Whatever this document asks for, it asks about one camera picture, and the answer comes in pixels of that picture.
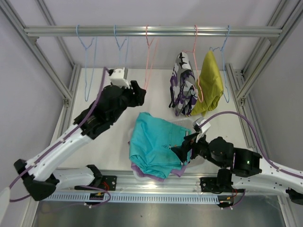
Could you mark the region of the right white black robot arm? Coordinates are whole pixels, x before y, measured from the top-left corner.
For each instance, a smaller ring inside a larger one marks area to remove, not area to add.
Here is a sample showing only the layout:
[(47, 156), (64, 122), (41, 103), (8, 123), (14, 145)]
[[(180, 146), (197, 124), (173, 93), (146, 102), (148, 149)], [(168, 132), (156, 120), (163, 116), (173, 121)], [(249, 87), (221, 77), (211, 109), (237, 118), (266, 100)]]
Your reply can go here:
[(202, 192), (271, 192), (287, 195), (295, 204), (303, 203), (302, 172), (290, 174), (287, 170), (274, 168), (259, 153), (236, 148), (222, 137), (207, 142), (205, 136), (194, 133), (185, 136), (182, 144), (171, 150), (183, 163), (200, 156), (219, 167), (216, 177), (200, 178)]

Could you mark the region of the light blue wire hanger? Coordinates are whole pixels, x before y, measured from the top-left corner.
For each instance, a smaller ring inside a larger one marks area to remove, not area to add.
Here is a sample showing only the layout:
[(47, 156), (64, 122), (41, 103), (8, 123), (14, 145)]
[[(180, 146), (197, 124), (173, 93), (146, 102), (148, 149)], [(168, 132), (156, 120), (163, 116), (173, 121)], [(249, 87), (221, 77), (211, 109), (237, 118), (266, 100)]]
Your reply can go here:
[[(84, 78), (85, 78), (84, 100), (85, 100), (85, 102), (88, 102), (89, 96), (90, 96), (90, 91), (91, 91), (91, 86), (92, 86), (92, 81), (93, 81), (93, 78), (94, 78), (95, 66), (96, 66), (98, 38), (96, 36), (92, 37), (89, 45), (85, 45), (84, 41), (80, 37), (79, 27), (80, 27), (80, 25), (76, 25), (76, 36), (79, 39), (82, 47), (84, 48), (84, 52), (85, 52), (85, 64), (84, 64)], [(88, 77), (89, 49), (92, 47), (92, 45), (94, 45), (93, 68), (92, 68), (91, 76)]]

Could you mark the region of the grey purple camouflage trousers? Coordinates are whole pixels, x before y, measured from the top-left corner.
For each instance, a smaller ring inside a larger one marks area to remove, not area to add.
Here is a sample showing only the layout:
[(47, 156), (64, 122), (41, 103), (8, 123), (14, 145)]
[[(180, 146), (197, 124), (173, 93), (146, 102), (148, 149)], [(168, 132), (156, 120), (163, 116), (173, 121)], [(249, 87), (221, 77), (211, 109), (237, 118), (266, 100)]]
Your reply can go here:
[(198, 100), (195, 83), (188, 55), (185, 52), (180, 52), (173, 66), (169, 88), (171, 97), (169, 108), (174, 109), (176, 116), (191, 115)]

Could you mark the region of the blue hanger of purple trousers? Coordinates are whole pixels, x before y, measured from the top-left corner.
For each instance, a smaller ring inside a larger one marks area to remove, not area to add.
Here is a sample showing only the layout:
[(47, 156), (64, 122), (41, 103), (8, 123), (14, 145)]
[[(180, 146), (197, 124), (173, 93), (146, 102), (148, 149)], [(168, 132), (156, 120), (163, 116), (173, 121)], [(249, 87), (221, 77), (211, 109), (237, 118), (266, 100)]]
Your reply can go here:
[(121, 62), (121, 58), (122, 58), (122, 48), (124, 46), (124, 44), (126, 44), (126, 51), (125, 51), (125, 61), (124, 64), (126, 64), (127, 62), (127, 56), (128, 56), (128, 48), (129, 48), (129, 37), (125, 36), (122, 43), (119, 43), (119, 40), (117, 38), (117, 30), (116, 30), (116, 25), (114, 25), (114, 38), (118, 47), (118, 66), (122, 66), (122, 62)]

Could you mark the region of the pink hanger of teal trousers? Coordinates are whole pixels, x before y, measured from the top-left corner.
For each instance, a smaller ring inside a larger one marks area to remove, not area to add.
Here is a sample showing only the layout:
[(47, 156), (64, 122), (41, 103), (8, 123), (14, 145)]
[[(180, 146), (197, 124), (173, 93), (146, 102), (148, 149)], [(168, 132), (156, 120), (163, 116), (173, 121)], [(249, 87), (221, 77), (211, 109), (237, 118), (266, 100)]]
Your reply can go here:
[[(156, 52), (158, 49), (158, 44), (159, 44), (159, 39), (158, 38), (152, 38), (151, 40), (149, 40), (148, 38), (148, 28), (149, 25), (146, 25), (145, 27), (145, 38), (146, 38), (146, 43), (147, 43), (147, 59), (146, 59), (146, 67), (145, 67), (145, 80), (144, 80), (144, 89), (147, 90), (149, 82), (150, 82), (150, 78), (152, 75), (152, 69), (153, 69), (153, 65), (155, 62), (155, 56), (156, 56)], [(155, 43), (155, 47), (153, 49), (153, 54), (151, 56), (151, 48), (153, 43)]]

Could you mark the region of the teal trousers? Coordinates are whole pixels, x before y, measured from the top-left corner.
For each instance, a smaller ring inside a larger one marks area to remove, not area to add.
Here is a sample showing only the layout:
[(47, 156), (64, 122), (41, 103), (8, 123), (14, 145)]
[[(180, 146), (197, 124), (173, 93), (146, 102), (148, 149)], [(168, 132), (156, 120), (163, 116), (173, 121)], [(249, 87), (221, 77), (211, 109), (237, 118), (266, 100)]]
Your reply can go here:
[(149, 177), (163, 182), (169, 175), (181, 177), (190, 161), (191, 152), (185, 160), (171, 149), (180, 146), (191, 130), (156, 118), (147, 112), (139, 113), (129, 141), (131, 169), (138, 177)]

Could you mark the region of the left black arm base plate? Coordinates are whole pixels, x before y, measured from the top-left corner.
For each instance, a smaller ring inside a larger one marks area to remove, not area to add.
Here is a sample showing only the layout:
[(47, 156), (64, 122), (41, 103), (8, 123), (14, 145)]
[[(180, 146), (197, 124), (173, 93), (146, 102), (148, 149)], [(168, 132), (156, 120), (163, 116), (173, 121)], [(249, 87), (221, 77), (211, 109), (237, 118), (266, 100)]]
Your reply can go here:
[(97, 206), (103, 202), (109, 202), (112, 196), (109, 192), (116, 190), (117, 177), (114, 175), (104, 175), (101, 178), (93, 180), (89, 185), (78, 185), (74, 189), (78, 191), (93, 191), (98, 189), (98, 192), (91, 192), (89, 194), (89, 200), (86, 202), (87, 205)]

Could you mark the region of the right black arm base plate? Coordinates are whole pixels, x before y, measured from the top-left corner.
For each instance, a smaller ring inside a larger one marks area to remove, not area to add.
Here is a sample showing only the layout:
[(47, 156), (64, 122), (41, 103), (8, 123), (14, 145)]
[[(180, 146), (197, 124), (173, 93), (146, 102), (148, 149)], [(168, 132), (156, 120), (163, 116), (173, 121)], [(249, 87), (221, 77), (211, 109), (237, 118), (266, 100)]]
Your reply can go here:
[(217, 206), (224, 209), (233, 209), (245, 196), (245, 189), (235, 189), (233, 187), (232, 177), (201, 177), (200, 187), (202, 192), (210, 192), (216, 195), (222, 195), (218, 200)]

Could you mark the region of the pink hanger of camouflage trousers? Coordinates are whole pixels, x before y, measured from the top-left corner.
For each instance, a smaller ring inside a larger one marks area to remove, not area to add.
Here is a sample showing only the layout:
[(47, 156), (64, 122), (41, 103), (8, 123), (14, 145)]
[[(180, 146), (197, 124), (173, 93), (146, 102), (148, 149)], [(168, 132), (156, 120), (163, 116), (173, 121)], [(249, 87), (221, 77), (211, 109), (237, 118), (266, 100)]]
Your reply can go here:
[[(194, 64), (195, 64), (195, 68), (196, 68), (196, 73), (198, 73), (197, 62), (196, 62), (196, 43), (197, 43), (197, 36), (198, 36), (197, 25), (194, 25), (194, 28), (195, 28), (195, 32), (194, 32), (195, 39), (194, 39), (193, 49), (192, 49), (191, 51), (189, 51), (189, 50), (184, 50), (183, 52), (185, 52), (185, 53), (190, 52), (190, 53), (193, 54), (193, 57), (194, 57)], [(201, 86), (200, 86), (200, 77), (199, 77), (198, 74), (197, 74), (197, 97), (198, 97), (199, 102), (202, 103), (203, 100), (204, 100), (204, 96), (203, 96), (202, 88), (201, 88)]]

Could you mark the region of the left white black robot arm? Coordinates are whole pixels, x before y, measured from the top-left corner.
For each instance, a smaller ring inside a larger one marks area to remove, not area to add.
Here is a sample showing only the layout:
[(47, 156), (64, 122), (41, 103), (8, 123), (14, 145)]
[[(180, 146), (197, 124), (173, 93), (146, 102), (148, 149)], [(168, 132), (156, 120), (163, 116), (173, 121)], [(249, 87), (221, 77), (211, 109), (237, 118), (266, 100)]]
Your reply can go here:
[(101, 86), (96, 100), (74, 119), (61, 137), (35, 157), (14, 163), (29, 196), (41, 201), (60, 189), (103, 189), (103, 175), (95, 165), (69, 170), (59, 170), (58, 166), (110, 129), (128, 107), (142, 106), (145, 95), (146, 90), (135, 80), (129, 88)]

